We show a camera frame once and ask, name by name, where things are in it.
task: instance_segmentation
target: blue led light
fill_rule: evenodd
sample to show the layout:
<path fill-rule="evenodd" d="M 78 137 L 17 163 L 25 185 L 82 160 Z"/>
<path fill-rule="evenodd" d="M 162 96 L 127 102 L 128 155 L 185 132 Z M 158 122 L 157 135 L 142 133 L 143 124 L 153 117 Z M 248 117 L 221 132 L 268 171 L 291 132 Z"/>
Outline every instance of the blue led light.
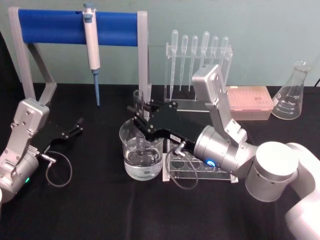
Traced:
<path fill-rule="evenodd" d="M 213 160 L 211 160 L 211 159 L 206 159 L 205 163 L 208 164 L 209 166 L 213 167 L 213 168 L 216 166 L 215 162 Z"/>

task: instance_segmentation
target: blue bar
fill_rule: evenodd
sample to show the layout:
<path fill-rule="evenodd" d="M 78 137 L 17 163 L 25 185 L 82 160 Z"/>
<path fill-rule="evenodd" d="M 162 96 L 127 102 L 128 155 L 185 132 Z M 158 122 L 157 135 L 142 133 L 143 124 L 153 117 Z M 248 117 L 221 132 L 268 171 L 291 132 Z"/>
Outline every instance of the blue bar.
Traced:
<path fill-rule="evenodd" d="M 86 44 L 82 11 L 19 9 L 25 43 Z M 137 14 L 96 12 L 99 45 L 138 46 Z"/>

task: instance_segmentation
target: black table surface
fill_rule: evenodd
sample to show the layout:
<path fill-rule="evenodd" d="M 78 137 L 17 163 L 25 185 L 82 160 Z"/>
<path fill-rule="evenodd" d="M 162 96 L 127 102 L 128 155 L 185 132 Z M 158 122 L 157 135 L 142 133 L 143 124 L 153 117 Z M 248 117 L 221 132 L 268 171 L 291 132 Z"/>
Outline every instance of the black table surface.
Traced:
<path fill-rule="evenodd" d="M 119 129 L 132 117 L 127 105 L 137 86 L 101 85 L 101 107 L 95 106 L 93 85 L 59 84 L 52 99 L 49 121 L 71 127 L 84 118 L 84 132 L 65 154 L 73 166 L 71 183 L 55 188 L 46 182 L 47 163 L 40 166 L 17 196 L 2 205 L 1 240 L 291 240 L 284 215 L 299 201 L 287 187 L 279 200 L 263 203 L 253 199 L 244 180 L 200 180 L 185 191 L 162 174 L 140 182 L 125 171 Z M 35 86 L 37 95 L 42 84 Z M 270 95 L 277 91 L 269 88 Z M 163 86 L 152 89 L 163 99 Z M 0 94 L 0 151 L 5 148 L 22 91 Z M 285 121 L 240 124 L 251 141 L 296 142 L 320 157 L 320 89 L 304 90 L 302 114 Z M 210 123 L 208 113 L 194 119 Z M 191 184 L 192 180 L 183 180 Z"/>

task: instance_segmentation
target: teal wall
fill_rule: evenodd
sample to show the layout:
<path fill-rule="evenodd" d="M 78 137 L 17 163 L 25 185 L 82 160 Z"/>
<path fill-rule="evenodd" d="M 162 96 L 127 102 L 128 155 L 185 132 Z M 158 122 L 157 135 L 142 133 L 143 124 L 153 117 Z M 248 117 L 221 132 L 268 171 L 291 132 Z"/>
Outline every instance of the teal wall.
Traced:
<path fill-rule="evenodd" d="M 319 0 L 92 0 L 98 11 L 148 11 L 150 76 L 164 84 L 165 44 L 173 29 L 189 37 L 229 37 L 233 60 L 228 85 L 281 86 L 296 60 L 313 66 L 305 81 L 312 86 L 320 77 Z M 9 27 L 8 7 L 82 10 L 83 0 L 0 0 L 0 30 L 17 66 Z M 40 45 L 58 83 L 92 83 L 86 46 Z M 138 50 L 100 47 L 102 84 L 137 84 Z M 43 79 L 31 61 L 35 82 Z"/>

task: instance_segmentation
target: erlenmeyer flask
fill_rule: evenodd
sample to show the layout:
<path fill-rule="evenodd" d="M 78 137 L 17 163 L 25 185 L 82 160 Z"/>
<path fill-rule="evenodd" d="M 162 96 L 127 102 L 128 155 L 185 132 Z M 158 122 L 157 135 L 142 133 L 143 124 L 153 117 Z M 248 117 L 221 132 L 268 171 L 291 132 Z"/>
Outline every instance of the erlenmeyer flask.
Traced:
<path fill-rule="evenodd" d="M 272 114 L 277 118 L 292 120 L 300 116 L 304 82 L 310 69 L 306 61 L 295 62 L 290 78 L 272 99 L 274 104 Z"/>

